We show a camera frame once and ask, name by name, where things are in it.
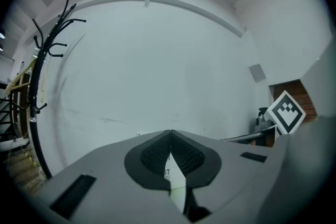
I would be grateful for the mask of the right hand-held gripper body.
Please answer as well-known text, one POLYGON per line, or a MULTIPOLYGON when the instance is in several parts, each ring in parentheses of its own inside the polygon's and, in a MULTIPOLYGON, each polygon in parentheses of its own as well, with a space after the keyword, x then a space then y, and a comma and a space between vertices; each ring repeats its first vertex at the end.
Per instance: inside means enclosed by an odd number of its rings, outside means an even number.
POLYGON ((259 108, 255 132, 262 133, 275 129, 275 140, 294 133, 306 117, 298 102, 285 90, 268 108, 259 108))

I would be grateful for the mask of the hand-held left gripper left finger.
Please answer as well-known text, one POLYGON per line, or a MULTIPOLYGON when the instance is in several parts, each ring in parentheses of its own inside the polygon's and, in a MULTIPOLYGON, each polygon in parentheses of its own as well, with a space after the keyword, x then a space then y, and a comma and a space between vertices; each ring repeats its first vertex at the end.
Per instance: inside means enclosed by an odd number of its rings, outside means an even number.
POLYGON ((169 131, 102 146, 51 178, 38 193, 47 223, 183 223, 165 179, 169 131))

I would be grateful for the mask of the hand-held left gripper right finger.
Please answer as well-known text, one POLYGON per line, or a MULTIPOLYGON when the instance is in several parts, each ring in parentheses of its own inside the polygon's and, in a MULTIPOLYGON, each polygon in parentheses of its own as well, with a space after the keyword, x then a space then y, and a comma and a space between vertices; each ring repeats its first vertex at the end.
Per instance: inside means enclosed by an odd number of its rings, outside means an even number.
POLYGON ((173 156, 186 175, 188 213, 171 220, 258 220, 275 179, 278 146, 215 140, 172 130, 173 156))

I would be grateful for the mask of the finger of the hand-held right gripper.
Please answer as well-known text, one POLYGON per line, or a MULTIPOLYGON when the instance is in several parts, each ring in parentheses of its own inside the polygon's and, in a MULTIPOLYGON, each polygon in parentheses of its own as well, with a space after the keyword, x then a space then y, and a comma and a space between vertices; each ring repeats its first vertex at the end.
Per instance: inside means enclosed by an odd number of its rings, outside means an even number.
POLYGON ((272 130, 276 131, 276 128, 277 128, 277 125, 273 125, 268 128, 258 130, 257 132, 253 132, 251 134, 232 137, 232 138, 225 138, 225 139, 222 139, 222 141, 242 141, 242 140, 254 139, 257 137, 262 137, 263 135, 266 135, 267 132, 270 132, 272 130))

